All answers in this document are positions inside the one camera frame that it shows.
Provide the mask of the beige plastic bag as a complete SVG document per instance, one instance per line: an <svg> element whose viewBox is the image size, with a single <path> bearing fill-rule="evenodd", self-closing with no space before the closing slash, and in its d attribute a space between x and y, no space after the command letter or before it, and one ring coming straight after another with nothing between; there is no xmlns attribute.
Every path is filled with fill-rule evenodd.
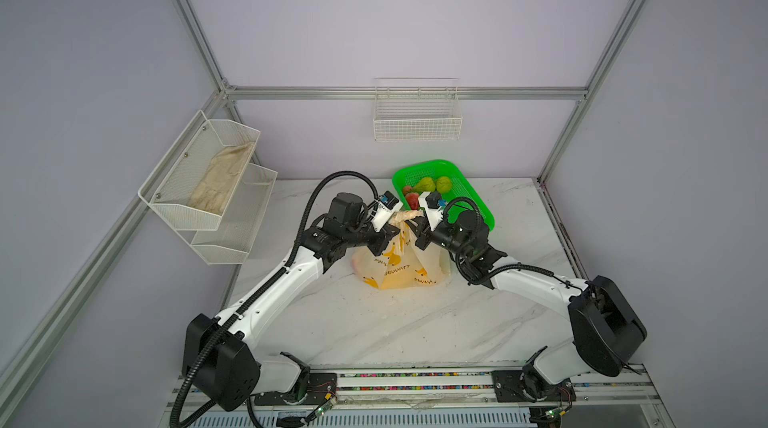
<svg viewBox="0 0 768 428"><path fill-rule="evenodd" d="M389 290L432 287L450 279L448 252L432 244L425 249L418 248L415 245L417 237L408 221L426 221L426 216L415 210L399 212L387 227L397 227L400 232L381 255L374 256L366 247L355 251L351 266L361 281L379 290Z"/></svg>

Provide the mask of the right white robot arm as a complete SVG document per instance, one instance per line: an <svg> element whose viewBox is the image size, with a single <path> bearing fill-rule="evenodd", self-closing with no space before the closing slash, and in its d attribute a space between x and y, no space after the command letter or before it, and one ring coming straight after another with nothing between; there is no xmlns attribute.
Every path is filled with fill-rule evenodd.
<svg viewBox="0 0 768 428"><path fill-rule="evenodd" d="M566 277L523 263L489 243L489 228L477 214L466 210L451 223L430 209L407 225L416 247L447 250L468 285L522 296L569 322L563 341L540 348L522 368L519 389L531 401L585 373L619 376L647 338L647 329L613 280Z"/></svg>

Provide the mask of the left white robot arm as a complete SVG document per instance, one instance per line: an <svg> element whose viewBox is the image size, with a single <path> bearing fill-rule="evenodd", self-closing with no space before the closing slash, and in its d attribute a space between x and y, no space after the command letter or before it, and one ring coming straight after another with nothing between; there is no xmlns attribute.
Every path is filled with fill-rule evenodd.
<svg viewBox="0 0 768 428"><path fill-rule="evenodd" d="M182 373L174 401L180 413L192 389L208 398L203 408L232 411L252 395L276 393L289 403L309 390L310 368L294 355L261 356L257 346L270 324L348 249L380 254L398 234L390 219L401 201L385 192L366 204L352 193L336 195L328 212L300 231L298 246L246 295L213 317L204 314L187 327Z"/></svg>

